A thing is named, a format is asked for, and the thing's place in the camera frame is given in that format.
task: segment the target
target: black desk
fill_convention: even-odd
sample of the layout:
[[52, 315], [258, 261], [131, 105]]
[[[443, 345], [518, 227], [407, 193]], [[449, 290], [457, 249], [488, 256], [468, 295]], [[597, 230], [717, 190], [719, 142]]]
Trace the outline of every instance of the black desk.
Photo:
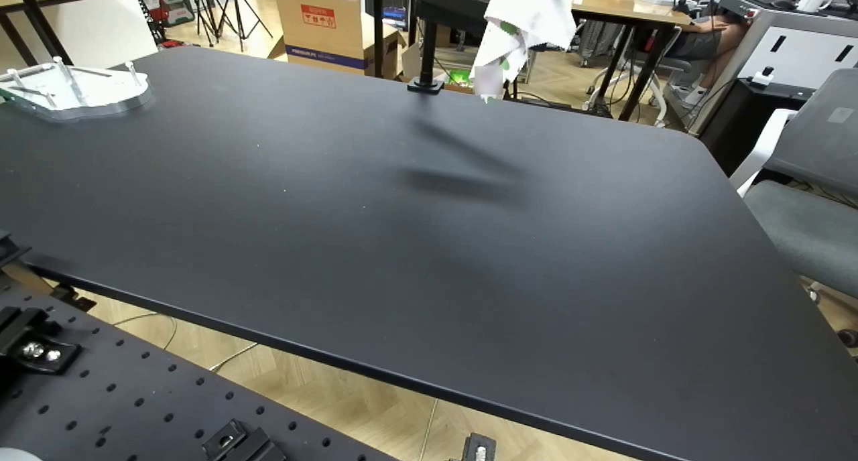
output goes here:
[[136, 64], [125, 118], [0, 106], [0, 228], [48, 277], [641, 459], [858, 456], [858, 367], [699, 141]]

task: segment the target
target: screw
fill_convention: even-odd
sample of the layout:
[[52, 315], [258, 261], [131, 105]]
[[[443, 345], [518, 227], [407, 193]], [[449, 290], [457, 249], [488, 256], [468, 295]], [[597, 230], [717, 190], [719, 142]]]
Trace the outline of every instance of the screw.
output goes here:
[[38, 359], [41, 354], [45, 353], [45, 346], [39, 342], [30, 342], [21, 349], [21, 353], [27, 359]]

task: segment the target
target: gray chair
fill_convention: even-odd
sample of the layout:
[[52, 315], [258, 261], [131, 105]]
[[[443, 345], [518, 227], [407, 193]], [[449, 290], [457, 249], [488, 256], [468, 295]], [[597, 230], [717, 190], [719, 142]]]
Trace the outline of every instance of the gray chair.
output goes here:
[[763, 181], [760, 169], [858, 196], [858, 70], [837, 70], [798, 112], [778, 109], [730, 182], [800, 275], [858, 298], [858, 210]]

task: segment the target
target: cardboard box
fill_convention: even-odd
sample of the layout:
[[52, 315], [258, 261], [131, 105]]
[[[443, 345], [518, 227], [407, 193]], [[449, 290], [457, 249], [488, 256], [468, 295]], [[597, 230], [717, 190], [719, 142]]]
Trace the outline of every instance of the cardboard box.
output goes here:
[[[373, 18], [361, 13], [361, 0], [276, 2], [283, 38], [275, 48], [282, 47], [290, 63], [374, 76]], [[389, 25], [383, 33], [383, 77], [392, 79], [398, 74], [396, 56], [402, 35]]]

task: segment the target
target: chair wheel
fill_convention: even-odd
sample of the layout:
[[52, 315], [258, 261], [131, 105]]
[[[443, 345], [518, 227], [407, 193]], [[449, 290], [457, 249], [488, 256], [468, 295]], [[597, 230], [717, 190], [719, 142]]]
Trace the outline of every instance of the chair wheel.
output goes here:
[[837, 338], [849, 348], [858, 347], [858, 332], [852, 329], [837, 330]]

